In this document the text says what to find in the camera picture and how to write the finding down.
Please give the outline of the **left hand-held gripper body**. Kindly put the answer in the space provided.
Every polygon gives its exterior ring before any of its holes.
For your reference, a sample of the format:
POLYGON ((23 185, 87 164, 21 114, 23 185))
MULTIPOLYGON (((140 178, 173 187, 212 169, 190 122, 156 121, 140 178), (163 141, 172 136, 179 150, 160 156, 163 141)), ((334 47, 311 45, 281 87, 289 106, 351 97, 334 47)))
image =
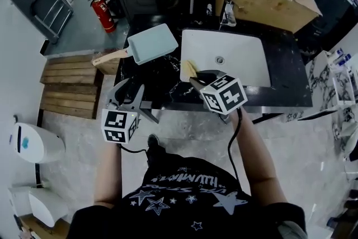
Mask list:
POLYGON ((138 125, 138 113, 120 110, 113 103, 102 109, 101 131, 106 142, 129 144, 138 125))

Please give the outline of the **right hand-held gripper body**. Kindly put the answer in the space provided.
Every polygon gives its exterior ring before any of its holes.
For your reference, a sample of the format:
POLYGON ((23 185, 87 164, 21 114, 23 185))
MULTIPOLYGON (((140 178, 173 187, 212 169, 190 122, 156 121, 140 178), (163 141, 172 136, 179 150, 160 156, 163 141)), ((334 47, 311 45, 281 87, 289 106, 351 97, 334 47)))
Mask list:
POLYGON ((227 74, 201 88, 200 94, 209 111, 224 116, 248 101, 239 78, 227 74))

